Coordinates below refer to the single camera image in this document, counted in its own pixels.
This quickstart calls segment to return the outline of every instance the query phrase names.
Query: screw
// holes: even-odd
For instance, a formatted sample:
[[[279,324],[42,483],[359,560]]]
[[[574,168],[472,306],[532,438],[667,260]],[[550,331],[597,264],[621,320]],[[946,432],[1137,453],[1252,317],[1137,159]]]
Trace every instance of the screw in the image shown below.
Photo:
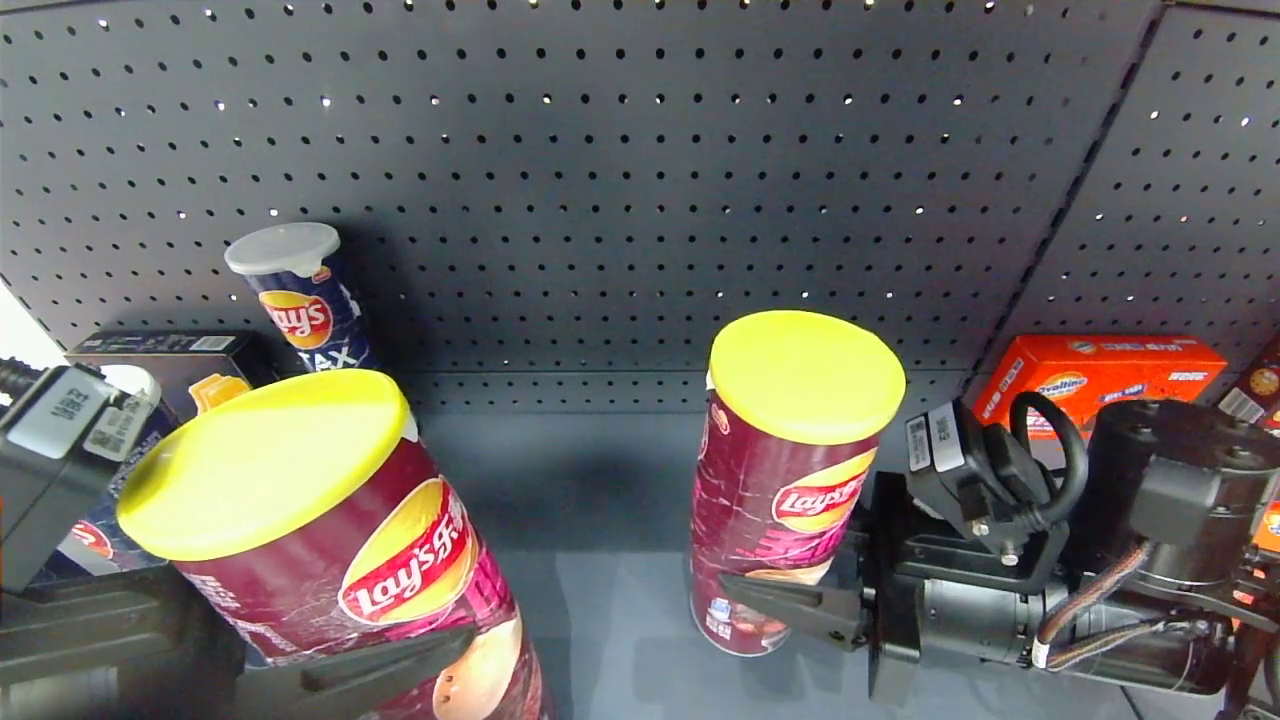
[[[1005,568],[1018,565],[1018,548],[1014,547],[1012,541],[1005,541],[1000,547],[1000,564]]]

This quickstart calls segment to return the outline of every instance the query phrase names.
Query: orange product package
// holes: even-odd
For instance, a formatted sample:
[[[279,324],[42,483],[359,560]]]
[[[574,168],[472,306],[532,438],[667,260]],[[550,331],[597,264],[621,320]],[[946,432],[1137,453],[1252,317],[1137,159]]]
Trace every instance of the orange product package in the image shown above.
[[[983,423],[1007,427],[1014,396],[1033,389],[1088,436],[1103,405],[1139,397],[1190,402],[1224,368],[1212,347],[1187,336],[1024,334],[1010,343],[974,409]],[[1055,437],[1034,411],[1027,427],[1033,438]]]

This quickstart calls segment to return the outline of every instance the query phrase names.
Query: maroon chip canister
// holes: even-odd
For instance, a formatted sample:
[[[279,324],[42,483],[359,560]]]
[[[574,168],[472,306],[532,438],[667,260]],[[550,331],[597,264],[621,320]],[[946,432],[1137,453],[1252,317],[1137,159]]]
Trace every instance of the maroon chip canister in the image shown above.
[[[822,579],[906,377],[874,334],[827,315],[774,310],[716,336],[708,378],[690,605],[717,647],[764,655],[788,628],[726,598],[718,577]]]
[[[118,512],[271,665],[476,625],[460,660],[362,717],[552,717],[511,588],[381,373],[201,414],[143,457]]]

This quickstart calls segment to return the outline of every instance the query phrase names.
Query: lay's logo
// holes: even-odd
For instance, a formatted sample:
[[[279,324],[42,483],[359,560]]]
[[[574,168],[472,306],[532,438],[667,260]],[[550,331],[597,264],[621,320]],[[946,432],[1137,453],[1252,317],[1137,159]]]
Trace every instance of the lay's logo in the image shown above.
[[[479,542],[444,478],[413,488],[356,553],[342,579],[343,611],[371,625],[447,610],[471,582]]]
[[[870,450],[805,475],[773,496],[773,519],[797,533],[820,533],[849,516],[876,457]]]
[[[1088,382],[1089,379],[1080,373],[1059,373],[1044,380],[1044,384],[1036,388],[1036,392],[1050,398],[1066,397],[1075,395],[1075,391],[1084,387]]]
[[[312,350],[329,342],[333,310],[324,299],[289,290],[269,290],[260,292],[257,300],[293,347]]]
[[[72,537],[84,543],[84,547],[108,560],[115,555],[110,538],[102,534],[102,530],[97,529],[97,525],[93,525],[92,523],[81,520],[72,525]]]

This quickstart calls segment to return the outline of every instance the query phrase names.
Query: cable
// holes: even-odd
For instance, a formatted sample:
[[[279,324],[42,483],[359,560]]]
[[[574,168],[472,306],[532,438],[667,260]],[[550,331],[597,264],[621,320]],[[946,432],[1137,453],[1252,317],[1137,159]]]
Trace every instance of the cable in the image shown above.
[[[1165,618],[1143,620],[1132,625],[1124,625],[1121,628],[1114,628],[1096,635],[1089,635],[1064,648],[1052,651],[1044,669],[1050,673],[1060,673],[1082,660],[1102,655],[1103,652],[1134,638],[1172,630],[1185,630],[1188,625],[1189,624],[1184,618],[1169,615]]]
[[[1047,529],[1053,523],[1065,520],[1071,509],[1075,507],[1075,502],[1080,500],[1080,495],[1084,493],[1084,483],[1089,477],[1089,455],[1084,446],[1084,438],[1080,437],[1080,430],[1075,428],[1075,423],[1052,400],[1032,391],[1018,393],[1009,407],[1009,425],[1012,429],[1014,438],[1024,448],[1030,451],[1030,439],[1027,436],[1028,410],[1039,413],[1048,421],[1050,427],[1053,428],[1057,441],[1062,445],[1062,455],[1066,460],[1062,484],[1048,502],[1032,511],[1037,529]]]
[[[1143,539],[1124,555],[1117,562],[1094,575],[1094,578],[1055,605],[1036,630],[1036,639],[1032,643],[1032,664],[1046,669],[1053,655],[1053,638],[1070,625],[1082,612],[1093,607],[1112,592],[1116,591],[1129,577],[1142,568],[1143,562],[1151,557],[1155,543]]]
[[[40,370],[15,357],[0,360],[0,392],[12,397],[14,402],[18,402],[40,380],[40,375],[42,374]]]

